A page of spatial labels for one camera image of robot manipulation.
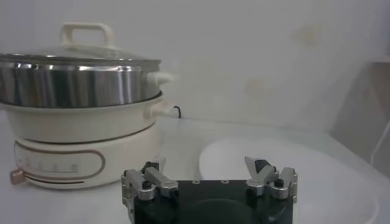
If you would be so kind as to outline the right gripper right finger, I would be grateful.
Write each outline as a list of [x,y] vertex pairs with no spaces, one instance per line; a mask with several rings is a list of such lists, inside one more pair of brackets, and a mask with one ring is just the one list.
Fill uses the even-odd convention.
[[281,172],[265,159],[244,157],[250,174],[246,185],[257,197],[269,194],[276,200],[297,199],[297,172],[285,167]]

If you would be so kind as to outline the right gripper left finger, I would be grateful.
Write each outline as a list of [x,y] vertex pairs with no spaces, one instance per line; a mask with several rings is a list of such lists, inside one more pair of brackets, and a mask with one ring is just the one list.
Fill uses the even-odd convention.
[[125,170],[121,175],[122,203],[130,205],[135,198],[152,201],[158,195],[177,200],[179,183],[163,175],[165,162],[165,158],[157,158],[147,161],[141,170]]

